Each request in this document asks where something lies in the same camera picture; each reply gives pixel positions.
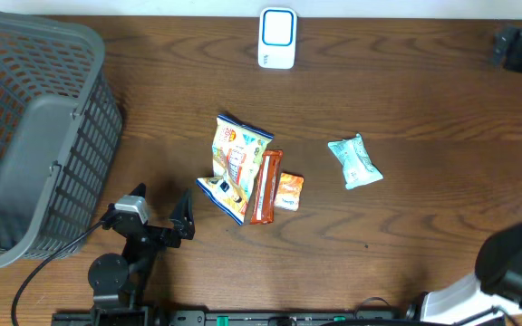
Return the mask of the orange brown snack bar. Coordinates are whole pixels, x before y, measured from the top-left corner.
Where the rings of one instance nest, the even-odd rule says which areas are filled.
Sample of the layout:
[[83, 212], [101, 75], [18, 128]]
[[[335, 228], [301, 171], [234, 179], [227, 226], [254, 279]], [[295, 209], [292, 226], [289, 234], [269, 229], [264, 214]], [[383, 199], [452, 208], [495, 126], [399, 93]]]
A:
[[263, 154], [262, 164], [257, 176], [251, 225], [266, 225], [274, 222], [275, 196], [282, 158], [282, 150], [269, 149]]

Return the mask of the yellow snack bag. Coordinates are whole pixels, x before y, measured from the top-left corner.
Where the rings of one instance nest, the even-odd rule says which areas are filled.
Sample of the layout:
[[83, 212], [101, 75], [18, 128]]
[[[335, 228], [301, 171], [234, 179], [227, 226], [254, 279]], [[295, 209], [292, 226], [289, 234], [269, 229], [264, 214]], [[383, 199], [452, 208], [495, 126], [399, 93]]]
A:
[[196, 183], [210, 201], [238, 225], [245, 221], [263, 154], [273, 138], [273, 134], [228, 115], [217, 116], [211, 145], [213, 176], [200, 177]]

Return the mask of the small orange packet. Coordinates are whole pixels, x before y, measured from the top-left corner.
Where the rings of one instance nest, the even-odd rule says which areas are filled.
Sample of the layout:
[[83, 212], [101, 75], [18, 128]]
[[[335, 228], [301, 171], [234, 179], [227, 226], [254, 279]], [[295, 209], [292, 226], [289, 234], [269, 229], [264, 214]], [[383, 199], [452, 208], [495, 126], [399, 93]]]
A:
[[275, 195], [275, 207], [296, 211], [299, 208], [304, 182], [303, 177], [283, 172]]

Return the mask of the white tissue pack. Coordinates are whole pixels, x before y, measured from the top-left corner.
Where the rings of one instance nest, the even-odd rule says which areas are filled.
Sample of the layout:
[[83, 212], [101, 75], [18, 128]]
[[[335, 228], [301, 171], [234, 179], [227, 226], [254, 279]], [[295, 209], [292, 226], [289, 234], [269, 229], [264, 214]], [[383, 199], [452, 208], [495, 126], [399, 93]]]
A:
[[342, 165], [347, 190], [383, 179], [382, 173], [373, 165], [360, 133], [352, 139], [331, 141], [328, 148]]

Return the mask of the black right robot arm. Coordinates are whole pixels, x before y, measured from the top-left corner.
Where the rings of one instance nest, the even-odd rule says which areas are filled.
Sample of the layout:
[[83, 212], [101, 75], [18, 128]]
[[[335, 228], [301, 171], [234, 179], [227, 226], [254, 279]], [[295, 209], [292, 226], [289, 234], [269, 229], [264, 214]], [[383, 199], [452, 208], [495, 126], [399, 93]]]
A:
[[[522, 28], [508, 26], [496, 34], [493, 61], [522, 73]], [[473, 273], [423, 294], [405, 318], [419, 325], [505, 325], [515, 324], [520, 314], [522, 222], [490, 236], [478, 252]]]

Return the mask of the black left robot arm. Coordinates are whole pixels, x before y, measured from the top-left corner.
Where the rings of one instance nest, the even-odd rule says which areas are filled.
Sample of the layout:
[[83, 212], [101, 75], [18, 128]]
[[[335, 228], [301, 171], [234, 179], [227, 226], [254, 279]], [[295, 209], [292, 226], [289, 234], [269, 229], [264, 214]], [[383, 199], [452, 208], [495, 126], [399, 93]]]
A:
[[195, 234], [191, 191], [186, 190], [169, 216], [173, 227], [149, 224], [146, 185], [110, 205], [102, 228], [126, 240], [120, 254], [103, 254], [91, 264], [88, 282], [93, 290], [93, 325], [166, 325], [166, 315], [143, 302], [152, 268], [159, 254], [179, 248]]

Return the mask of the white barcode scanner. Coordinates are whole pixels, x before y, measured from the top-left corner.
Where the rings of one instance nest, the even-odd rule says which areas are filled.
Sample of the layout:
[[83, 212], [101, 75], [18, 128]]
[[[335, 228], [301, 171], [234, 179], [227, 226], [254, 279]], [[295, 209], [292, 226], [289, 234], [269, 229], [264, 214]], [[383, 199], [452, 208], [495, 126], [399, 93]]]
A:
[[289, 70], [295, 65], [297, 14], [267, 7], [259, 16], [257, 63], [264, 69]]

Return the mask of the grey plastic shopping basket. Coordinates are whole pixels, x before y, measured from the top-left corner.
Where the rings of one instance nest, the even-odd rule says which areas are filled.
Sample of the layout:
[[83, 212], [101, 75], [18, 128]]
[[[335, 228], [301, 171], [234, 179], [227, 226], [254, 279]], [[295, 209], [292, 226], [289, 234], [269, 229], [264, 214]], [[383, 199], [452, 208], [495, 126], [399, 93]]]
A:
[[0, 12], [0, 268], [86, 231], [123, 117], [81, 24]]

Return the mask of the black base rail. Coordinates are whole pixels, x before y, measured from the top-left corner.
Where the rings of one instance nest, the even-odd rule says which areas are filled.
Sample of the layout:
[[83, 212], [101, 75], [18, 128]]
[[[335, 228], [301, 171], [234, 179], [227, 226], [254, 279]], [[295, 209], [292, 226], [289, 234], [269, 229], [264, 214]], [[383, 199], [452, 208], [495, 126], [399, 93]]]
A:
[[391, 312], [369, 311], [360, 317], [349, 312], [122, 312], [55, 313], [52, 326], [318, 326], [318, 325], [418, 325]]

